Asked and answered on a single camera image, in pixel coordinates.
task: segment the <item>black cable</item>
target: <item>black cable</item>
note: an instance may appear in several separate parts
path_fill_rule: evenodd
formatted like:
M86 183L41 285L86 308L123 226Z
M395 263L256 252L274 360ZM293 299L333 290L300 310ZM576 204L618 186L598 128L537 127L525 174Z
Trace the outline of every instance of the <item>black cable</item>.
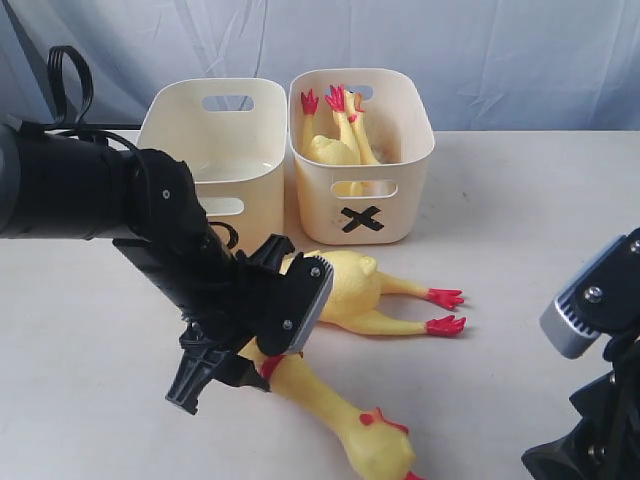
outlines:
M67 92L63 78L63 60L65 55L69 57L76 67L82 88L82 106L75 119L76 126L82 123L84 116L93 102L93 78L91 77L91 70L80 52L70 45L57 45L52 47L49 50L49 58L47 61L47 77L49 78L49 87L53 95L56 116L53 124L49 126L47 130L59 128L67 119Z

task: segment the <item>yellow rubber chicken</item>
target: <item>yellow rubber chicken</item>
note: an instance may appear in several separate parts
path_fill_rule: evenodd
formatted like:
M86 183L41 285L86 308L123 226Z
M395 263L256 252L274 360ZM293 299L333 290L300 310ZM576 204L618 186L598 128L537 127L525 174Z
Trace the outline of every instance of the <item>yellow rubber chicken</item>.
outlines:
M404 294L422 298L448 310L464 303L460 290L442 290L393 277L378 271L378 261L350 250L322 253L309 252L305 256L324 257L334 269L333 289L320 321L338 325L362 335L438 335L453 337L464 329L466 317L454 315L427 322L412 322L388 317L376 310L385 294ZM287 259L282 271L291 264Z
M265 357L255 342L240 355L253 360L272 392L304 408L337 435L349 463L364 480L421 480L410 471L416 455L409 430L387 420L382 410L364 411L347 402L301 355Z
M349 90L344 91L346 99L347 115L351 130L358 143L360 151L360 163L362 165L381 165L371 150L371 144L364 128L364 110L362 109L362 93L353 93Z
M466 318L449 315L427 322L408 322L375 310L383 294L408 294L453 310L464 302L460 290L423 287L378 271L375 258L354 251L308 252L321 256L334 268L333 289L320 316L321 322L368 335L455 336ZM292 259L283 262L286 272ZM255 340L240 352L252 360L269 381L271 391L317 417L342 443L353 469L364 480L422 480L410 471L416 454L409 429L391 422L378 407L361 410L322 382L302 355L266 357Z
M325 165L359 165L360 151L349 125L344 102L344 87L335 88L332 85L331 96L325 96L327 103L333 110L333 121L340 131L339 140L324 135L314 135L313 123L318 110L318 97L314 95L313 89L309 90L307 95L302 92L300 99L304 114L302 155L309 160ZM334 192L343 197L358 197L362 195L362 184L360 182L342 182L334 187Z

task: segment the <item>basket handle hole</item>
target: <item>basket handle hole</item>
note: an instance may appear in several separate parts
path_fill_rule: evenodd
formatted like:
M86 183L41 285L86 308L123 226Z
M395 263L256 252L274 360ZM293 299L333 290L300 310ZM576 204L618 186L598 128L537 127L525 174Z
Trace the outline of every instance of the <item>basket handle hole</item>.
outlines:
M331 185L331 193L340 199L391 198L398 193L393 180L340 181Z
M209 95L202 99L207 112L248 112L253 107L253 98L248 95Z
M200 205L208 218L240 215L244 212L244 202L233 197L200 197Z
M371 87L370 85L345 85L344 88L345 90L349 90L352 93L361 93L363 102L366 102L367 100L371 99L371 97L373 97L373 87ZM326 88L325 94L331 96L330 87Z

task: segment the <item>white fabric curtain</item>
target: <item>white fabric curtain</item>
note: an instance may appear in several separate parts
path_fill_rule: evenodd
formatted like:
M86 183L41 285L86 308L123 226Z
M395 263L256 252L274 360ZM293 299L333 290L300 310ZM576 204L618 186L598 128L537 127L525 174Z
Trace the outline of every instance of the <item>white fabric curtain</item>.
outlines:
M43 56L60 43L85 55L90 121L140 122L158 90L185 78L288 88L312 69L380 66L414 80L438 130L640 127L640 1L10 4Z

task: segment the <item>red chicken feet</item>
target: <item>red chicken feet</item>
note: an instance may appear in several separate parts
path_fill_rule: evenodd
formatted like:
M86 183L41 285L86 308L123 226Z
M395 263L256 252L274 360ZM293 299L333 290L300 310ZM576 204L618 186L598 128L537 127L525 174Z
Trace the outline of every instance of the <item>red chicken feet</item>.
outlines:
M305 115L315 115L318 111L318 97L313 95L313 88L309 90L307 95L300 92L300 101L302 102L302 112Z
M467 317L456 320L455 315L449 315L444 318L434 318L424 324L424 331L427 335L436 337L455 337L464 330L464 324Z
M439 288L430 288L425 300L435 303L436 305L446 308L447 310L453 310L456 305L464 303L464 298L460 297L462 290L441 290Z
M325 95L324 98L334 112L344 112L344 85L340 85L338 88L330 85L331 95Z

